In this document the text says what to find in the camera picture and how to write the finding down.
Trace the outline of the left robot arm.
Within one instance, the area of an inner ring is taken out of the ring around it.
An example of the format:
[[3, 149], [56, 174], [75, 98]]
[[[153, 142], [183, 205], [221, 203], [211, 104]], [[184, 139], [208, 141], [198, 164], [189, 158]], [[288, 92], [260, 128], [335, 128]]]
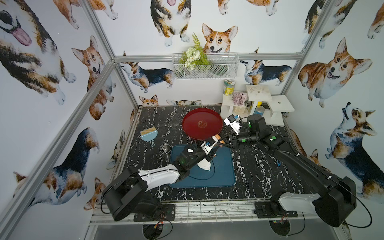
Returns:
[[203, 148], [187, 145], [173, 163], [153, 170], [137, 170], [129, 167], [102, 193], [102, 200], [110, 210], [114, 221], [123, 220], [130, 214], [144, 215], [160, 220], [165, 216], [163, 205], [147, 194], [162, 185], [181, 182], [190, 175], [191, 169], [201, 161], [210, 162], [220, 147], [203, 144]]

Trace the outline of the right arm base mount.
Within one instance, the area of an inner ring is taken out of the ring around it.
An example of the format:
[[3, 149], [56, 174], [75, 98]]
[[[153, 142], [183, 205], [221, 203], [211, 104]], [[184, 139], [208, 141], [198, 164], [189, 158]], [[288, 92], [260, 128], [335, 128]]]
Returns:
[[274, 201], [263, 201], [263, 202], [255, 202], [255, 210], [254, 213], [260, 219], [266, 218], [295, 218], [298, 217], [298, 213], [296, 211], [286, 211], [284, 210], [278, 202]]

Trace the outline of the white dough piece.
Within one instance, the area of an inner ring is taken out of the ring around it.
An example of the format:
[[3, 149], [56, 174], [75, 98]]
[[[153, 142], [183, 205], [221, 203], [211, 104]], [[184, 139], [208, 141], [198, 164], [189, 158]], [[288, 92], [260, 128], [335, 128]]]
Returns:
[[206, 159], [203, 159], [198, 163], [198, 167], [205, 171], [209, 171], [211, 169], [211, 163], [208, 162]]

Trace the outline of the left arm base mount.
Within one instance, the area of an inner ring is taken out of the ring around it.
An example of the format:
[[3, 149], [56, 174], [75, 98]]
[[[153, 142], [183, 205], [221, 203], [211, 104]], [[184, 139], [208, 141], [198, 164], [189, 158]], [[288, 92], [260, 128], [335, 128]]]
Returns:
[[175, 213], [174, 204], [139, 204], [134, 209], [134, 222], [174, 221]]

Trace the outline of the wooden dough roller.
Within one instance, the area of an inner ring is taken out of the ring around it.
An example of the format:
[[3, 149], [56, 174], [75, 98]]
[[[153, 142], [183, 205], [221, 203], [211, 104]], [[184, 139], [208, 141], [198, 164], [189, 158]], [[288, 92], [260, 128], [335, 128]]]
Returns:
[[212, 136], [213, 140], [215, 141], [215, 144], [220, 146], [220, 147], [227, 147], [227, 148], [231, 148], [231, 145], [230, 144], [227, 144], [224, 139], [222, 139], [220, 137], [220, 135], [215, 135], [215, 136]]

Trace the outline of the blue rectangular tray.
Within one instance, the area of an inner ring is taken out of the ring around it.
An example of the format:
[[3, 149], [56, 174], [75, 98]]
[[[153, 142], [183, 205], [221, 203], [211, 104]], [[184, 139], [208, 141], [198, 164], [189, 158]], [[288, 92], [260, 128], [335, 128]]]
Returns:
[[236, 183], [231, 150], [219, 148], [211, 161], [209, 171], [194, 166], [184, 180], [170, 184], [171, 188], [215, 188], [231, 187]]

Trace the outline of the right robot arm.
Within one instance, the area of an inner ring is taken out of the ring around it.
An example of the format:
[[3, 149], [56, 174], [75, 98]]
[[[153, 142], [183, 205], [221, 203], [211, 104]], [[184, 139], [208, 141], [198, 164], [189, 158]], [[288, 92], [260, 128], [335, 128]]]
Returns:
[[250, 115], [247, 122], [248, 129], [242, 131], [239, 116], [231, 115], [224, 119], [224, 123], [233, 129], [231, 147], [237, 149], [242, 144], [255, 145], [270, 157], [296, 170], [316, 192], [313, 198], [281, 194], [280, 206], [292, 211], [292, 207], [301, 206], [300, 199], [306, 200], [313, 214], [317, 214], [328, 225], [339, 227], [357, 207], [355, 182], [348, 177], [341, 179], [300, 154], [283, 136], [272, 133], [262, 116]]

